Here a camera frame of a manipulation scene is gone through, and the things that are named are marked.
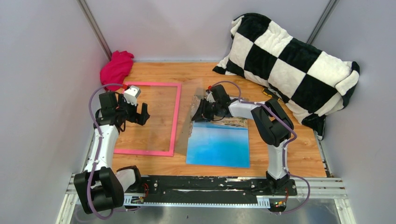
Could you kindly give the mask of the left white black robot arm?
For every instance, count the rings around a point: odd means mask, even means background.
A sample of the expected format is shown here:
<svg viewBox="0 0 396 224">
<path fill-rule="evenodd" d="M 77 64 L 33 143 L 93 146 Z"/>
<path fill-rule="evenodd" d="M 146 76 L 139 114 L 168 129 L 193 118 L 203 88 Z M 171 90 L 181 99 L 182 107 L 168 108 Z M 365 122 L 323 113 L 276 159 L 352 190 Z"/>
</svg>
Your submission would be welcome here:
<svg viewBox="0 0 396 224">
<path fill-rule="evenodd" d="M 126 123 L 145 125 L 149 119 L 148 105 L 141 105 L 137 111 L 140 90 L 114 91 L 99 94 L 100 109 L 92 115 L 94 119 L 94 143 L 89 161 L 83 172 L 75 175 L 73 184 L 86 214 L 123 206 L 127 190 L 137 193 L 146 190 L 139 169 L 136 166 L 112 171 L 116 141 L 126 129 Z"/>
</svg>

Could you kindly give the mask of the yellow black screwdriver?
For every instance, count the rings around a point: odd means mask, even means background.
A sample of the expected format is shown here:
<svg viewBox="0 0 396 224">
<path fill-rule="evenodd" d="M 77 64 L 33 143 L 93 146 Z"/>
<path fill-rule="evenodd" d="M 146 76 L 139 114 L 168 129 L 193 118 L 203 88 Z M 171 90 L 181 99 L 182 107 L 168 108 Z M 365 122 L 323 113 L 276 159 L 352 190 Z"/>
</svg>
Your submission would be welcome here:
<svg viewBox="0 0 396 224">
<path fill-rule="evenodd" d="M 276 92 L 272 92 L 272 91 L 271 91 L 270 89 L 268 89 L 268 88 L 263 88 L 262 93 L 263 93 L 264 95 L 270 97 L 270 98 L 276 99 L 277 101 L 281 101 L 281 102 L 283 101 L 282 98 L 279 97 L 279 96 L 277 95 Z"/>
</svg>

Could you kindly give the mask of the clear acrylic glazing sheet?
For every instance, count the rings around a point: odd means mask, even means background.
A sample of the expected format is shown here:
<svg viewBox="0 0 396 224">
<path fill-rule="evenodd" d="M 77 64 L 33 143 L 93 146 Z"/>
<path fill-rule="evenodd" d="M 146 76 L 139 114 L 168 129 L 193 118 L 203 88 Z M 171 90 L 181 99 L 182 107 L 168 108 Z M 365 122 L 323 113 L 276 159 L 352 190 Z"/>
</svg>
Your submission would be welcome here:
<svg viewBox="0 0 396 224">
<path fill-rule="evenodd" d="M 182 84 L 177 120 L 177 139 L 178 127 L 182 120 L 180 109 L 187 98 L 183 97 L 183 95 L 188 94 L 190 89 L 203 87 L 204 81 L 202 78 L 188 78 L 182 81 L 169 82 Z M 161 86 L 138 87 L 141 90 L 138 102 L 139 104 L 146 103 L 148 105 L 150 118 L 143 126 L 127 123 L 126 130 L 120 133 L 116 148 L 168 151 L 177 88 Z"/>
</svg>

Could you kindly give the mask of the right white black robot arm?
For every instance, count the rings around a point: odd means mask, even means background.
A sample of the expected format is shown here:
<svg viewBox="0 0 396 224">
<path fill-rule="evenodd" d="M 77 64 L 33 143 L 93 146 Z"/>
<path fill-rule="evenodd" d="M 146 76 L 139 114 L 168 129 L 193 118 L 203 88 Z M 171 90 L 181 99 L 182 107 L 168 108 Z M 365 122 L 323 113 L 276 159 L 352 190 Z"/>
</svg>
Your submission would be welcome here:
<svg viewBox="0 0 396 224">
<path fill-rule="evenodd" d="M 295 135 L 294 126 L 275 99 L 249 102 L 229 96 L 221 84 L 211 86 L 198 106 L 192 110 L 191 120 L 214 122 L 217 117 L 254 121 L 261 139 L 267 144 L 269 165 L 266 178 L 262 185 L 253 184 L 253 191 L 267 191 L 272 195 L 297 194 L 296 184 L 290 177 L 286 161 L 288 144 Z"/>
</svg>

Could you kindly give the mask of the beach landscape photo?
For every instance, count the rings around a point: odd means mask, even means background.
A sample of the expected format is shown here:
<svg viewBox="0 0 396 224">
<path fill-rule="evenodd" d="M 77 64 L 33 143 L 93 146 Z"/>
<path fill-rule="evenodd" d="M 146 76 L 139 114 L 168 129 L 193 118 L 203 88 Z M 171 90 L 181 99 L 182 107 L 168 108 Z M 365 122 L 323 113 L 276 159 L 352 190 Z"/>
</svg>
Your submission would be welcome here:
<svg viewBox="0 0 396 224">
<path fill-rule="evenodd" d="M 220 118 L 191 122 L 186 164 L 249 168 L 248 120 Z"/>
</svg>

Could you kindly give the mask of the pink picture frame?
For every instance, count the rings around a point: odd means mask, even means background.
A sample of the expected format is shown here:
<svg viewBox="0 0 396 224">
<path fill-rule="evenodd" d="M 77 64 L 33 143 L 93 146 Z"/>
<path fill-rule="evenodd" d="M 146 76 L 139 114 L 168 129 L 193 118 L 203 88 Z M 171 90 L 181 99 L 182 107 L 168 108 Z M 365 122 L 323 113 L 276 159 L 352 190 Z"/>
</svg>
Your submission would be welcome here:
<svg viewBox="0 0 396 224">
<path fill-rule="evenodd" d="M 177 120 L 178 120 L 178 112 L 181 98 L 181 83 L 172 83 L 172 82 L 142 82 L 142 81 L 127 81 L 124 86 L 133 85 L 133 86 L 161 86 L 161 87 L 176 87 L 176 98 L 175 98 L 175 107 L 172 119 L 171 133 L 170 133 L 170 145 L 168 151 L 149 151 L 149 150 L 136 150 L 136 149 L 123 149 L 123 148 L 115 148 L 115 154 L 133 154 L 133 155 L 147 155 L 147 156 L 173 156 L 176 142 L 176 133 L 177 133 Z"/>
</svg>

